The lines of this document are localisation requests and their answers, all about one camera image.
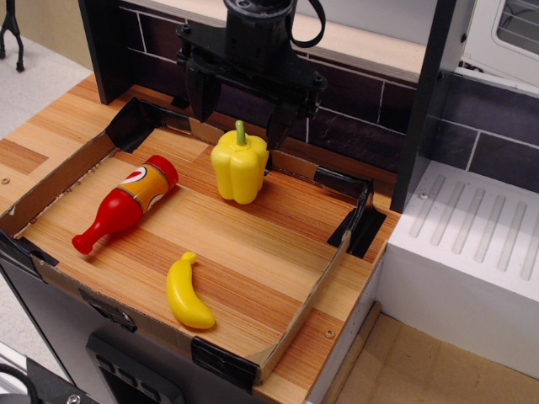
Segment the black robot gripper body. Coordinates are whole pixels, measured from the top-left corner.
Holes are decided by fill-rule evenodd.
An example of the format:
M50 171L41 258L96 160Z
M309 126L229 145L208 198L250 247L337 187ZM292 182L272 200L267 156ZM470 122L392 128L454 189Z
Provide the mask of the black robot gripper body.
M186 63L193 60L215 74L221 85L275 106L297 104L298 119L314 116L327 81L295 49L317 45L323 33L310 40L294 37L294 1L227 1L225 6L223 27L182 24L177 28L182 42L178 63L185 70Z

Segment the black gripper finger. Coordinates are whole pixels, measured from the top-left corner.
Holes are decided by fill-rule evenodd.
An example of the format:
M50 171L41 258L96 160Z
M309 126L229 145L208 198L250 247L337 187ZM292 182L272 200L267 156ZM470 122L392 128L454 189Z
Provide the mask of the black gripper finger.
M221 82L193 60L185 65L185 86L195 118L205 122L214 113L221 96Z
M296 123L298 112L297 104L283 102L275 106L266 128L269 150L277 150L283 145L289 130Z

